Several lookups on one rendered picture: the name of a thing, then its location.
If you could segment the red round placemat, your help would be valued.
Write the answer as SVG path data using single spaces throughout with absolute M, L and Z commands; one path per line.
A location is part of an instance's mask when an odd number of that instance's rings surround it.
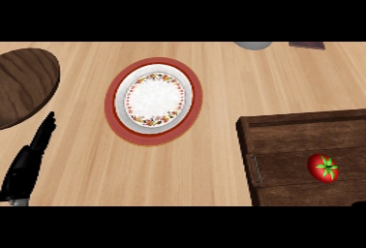
M 152 57 L 128 65 L 115 76 L 105 116 L 125 141 L 153 146 L 187 132 L 202 103 L 202 86 L 192 69 L 171 58 Z

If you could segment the dark brown flat object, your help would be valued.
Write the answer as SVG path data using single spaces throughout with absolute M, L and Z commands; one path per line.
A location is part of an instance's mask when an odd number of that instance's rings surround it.
M 322 49 L 324 50 L 324 43 L 323 42 L 289 42 L 291 47 L 302 47 L 311 49 Z

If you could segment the dark wooden tray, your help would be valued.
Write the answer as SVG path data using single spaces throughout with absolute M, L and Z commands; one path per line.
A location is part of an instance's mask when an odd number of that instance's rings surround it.
M 350 206 L 366 201 L 366 108 L 242 116 L 236 122 L 251 204 Z M 327 155 L 333 183 L 317 181 L 307 159 Z

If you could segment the red tomato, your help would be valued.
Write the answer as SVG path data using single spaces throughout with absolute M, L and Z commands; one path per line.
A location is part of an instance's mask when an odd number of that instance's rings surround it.
M 317 181 L 333 183 L 338 180 L 339 166 L 327 155 L 313 154 L 307 159 L 307 169 Z

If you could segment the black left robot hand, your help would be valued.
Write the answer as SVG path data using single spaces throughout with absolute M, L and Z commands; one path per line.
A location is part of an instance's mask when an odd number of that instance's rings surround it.
M 7 169 L 0 188 L 0 202 L 10 203 L 10 200 L 29 199 L 54 130 L 56 118 L 54 112 L 50 112 L 38 126 L 31 143 L 22 147 Z

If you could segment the grey round object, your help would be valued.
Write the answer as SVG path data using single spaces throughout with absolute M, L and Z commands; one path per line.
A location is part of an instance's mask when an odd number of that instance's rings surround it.
M 265 49 L 271 43 L 270 42 L 236 42 L 236 45 L 248 50 L 262 50 Z

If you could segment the white floral plate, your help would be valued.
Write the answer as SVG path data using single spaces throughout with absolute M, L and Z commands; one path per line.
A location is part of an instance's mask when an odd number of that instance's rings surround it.
M 159 134 L 183 121 L 193 96 L 190 80 L 175 67 L 146 65 L 127 75 L 116 88 L 116 118 L 131 131 Z

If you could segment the dark wooden round board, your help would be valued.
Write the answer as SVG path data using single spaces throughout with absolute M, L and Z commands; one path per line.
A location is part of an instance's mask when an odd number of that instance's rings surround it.
M 0 130 L 20 124 L 48 103 L 60 83 L 60 63 L 41 48 L 0 54 Z

